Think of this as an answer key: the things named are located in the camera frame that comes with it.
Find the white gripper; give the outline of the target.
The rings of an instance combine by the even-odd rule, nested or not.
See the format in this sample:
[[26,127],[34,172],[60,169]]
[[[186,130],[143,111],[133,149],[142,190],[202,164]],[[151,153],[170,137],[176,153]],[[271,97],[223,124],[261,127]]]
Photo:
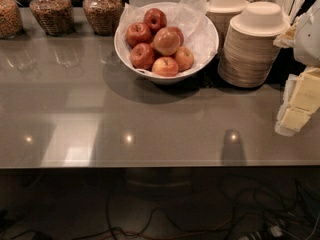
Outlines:
[[294,136],[319,108],[320,68],[307,67],[299,76],[290,74],[285,82],[283,103],[277,113],[275,132],[285,137]]

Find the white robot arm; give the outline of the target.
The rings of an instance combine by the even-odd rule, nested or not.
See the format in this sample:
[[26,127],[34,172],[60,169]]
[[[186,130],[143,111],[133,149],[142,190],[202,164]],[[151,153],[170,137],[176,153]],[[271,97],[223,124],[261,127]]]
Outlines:
[[275,43],[292,47],[294,59],[306,66],[298,76],[289,75],[276,117],[275,132],[293,136],[320,108],[320,0],[300,15]]

